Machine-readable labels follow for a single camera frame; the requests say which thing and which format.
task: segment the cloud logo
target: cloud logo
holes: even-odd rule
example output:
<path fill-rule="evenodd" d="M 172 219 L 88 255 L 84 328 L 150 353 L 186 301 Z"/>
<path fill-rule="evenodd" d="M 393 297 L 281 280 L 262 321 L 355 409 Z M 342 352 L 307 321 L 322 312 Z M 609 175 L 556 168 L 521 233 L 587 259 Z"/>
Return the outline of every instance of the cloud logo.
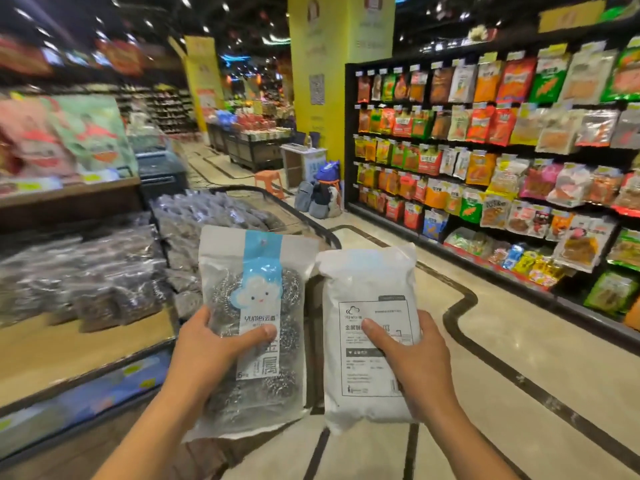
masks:
<path fill-rule="evenodd" d="M 244 287 L 231 293 L 231 303 L 237 308 L 263 307 L 275 305 L 282 290 L 276 283 L 268 282 L 255 274 L 248 278 Z"/>

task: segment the chair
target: chair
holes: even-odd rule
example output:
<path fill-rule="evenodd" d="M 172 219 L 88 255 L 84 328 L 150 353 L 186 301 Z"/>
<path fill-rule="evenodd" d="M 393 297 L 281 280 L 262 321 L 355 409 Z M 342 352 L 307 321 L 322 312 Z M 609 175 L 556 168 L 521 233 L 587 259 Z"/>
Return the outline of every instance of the chair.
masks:
<path fill-rule="evenodd" d="M 318 183 L 329 185 L 330 187 L 334 187 L 338 191 L 337 203 L 338 203 L 338 206 L 340 206 L 340 201 L 342 199 L 342 196 L 340 195 L 340 180 L 332 180 L 331 182 L 328 182 L 327 180 L 318 180 Z"/>
<path fill-rule="evenodd" d="M 258 181 L 264 182 L 264 188 L 265 190 L 267 190 L 268 193 L 270 193 L 271 195 L 275 195 L 281 200 L 284 200 L 285 196 L 284 196 L 284 192 L 282 191 L 284 187 L 282 186 L 282 180 L 280 179 L 279 171 L 262 170 L 254 174 L 253 178 L 254 178 L 254 183 L 256 187 L 258 187 Z M 273 183 L 276 180 L 278 181 L 279 188 L 274 189 Z"/>

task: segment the white snack package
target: white snack package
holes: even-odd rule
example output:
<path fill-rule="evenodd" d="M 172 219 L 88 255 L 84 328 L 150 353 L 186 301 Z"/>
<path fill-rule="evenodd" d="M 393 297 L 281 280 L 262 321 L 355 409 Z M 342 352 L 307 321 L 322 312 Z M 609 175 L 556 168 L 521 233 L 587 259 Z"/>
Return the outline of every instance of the white snack package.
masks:
<path fill-rule="evenodd" d="M 398 342 L 420 341 L 413 244 L 318 254 L 325 277 L 324 418 L 333 434 L 360 419 L 414 422 L 387 359 L 360 329 L 370 318 Z"/>
<path fill-rule="evenodd" d="M 278 336 L 231 366 L 183 441 L 253 436 L 304 416 L 305 284 L 318 248 L 308 237 L 204 226 L 198 262 L 209 328 L 231 337 L 273 324 Z"/>

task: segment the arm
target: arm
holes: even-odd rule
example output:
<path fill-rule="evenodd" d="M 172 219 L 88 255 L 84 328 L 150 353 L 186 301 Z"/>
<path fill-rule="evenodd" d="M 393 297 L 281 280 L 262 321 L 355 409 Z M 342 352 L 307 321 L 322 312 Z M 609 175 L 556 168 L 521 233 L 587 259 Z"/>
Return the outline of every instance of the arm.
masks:
<path fill-rule="evenodd" d="M 276 336 L 274 325 L 263 325 L 221 339 L 207 328 L 208 320 L 209 309 L 203 306 L 183 325 L 162 389 L 93 480 L 160 478 L 236 358 Z"/>
<path fill-rule="evenodd" d="M 484 441 L 460 407 L 451 376 L 449 349 L 431 316 L 418 310 L 422 339 L 400 345 L 370 319 L 362 329 L 381 349 L 411 409 L 429 428 L 458 480 L 517 480 L 517 476 Z"/>

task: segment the package of steel wool scrubbers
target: package of steel wool scrubbers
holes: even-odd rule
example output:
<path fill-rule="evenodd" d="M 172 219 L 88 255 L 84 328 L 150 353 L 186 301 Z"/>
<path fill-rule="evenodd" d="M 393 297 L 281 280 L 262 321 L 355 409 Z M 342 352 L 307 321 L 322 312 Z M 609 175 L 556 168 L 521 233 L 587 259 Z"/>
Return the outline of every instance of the package of steel wool scrubbers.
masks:
<path fill-rule="evenodd" d="M 231 366 L 186 440 L 252 436 L 305 414 L 304 295 L 318 249 L 307 237 L 203 228 L 199 265 L 210 329 L 231 337 L 271 323 L 278 336 Z"/>

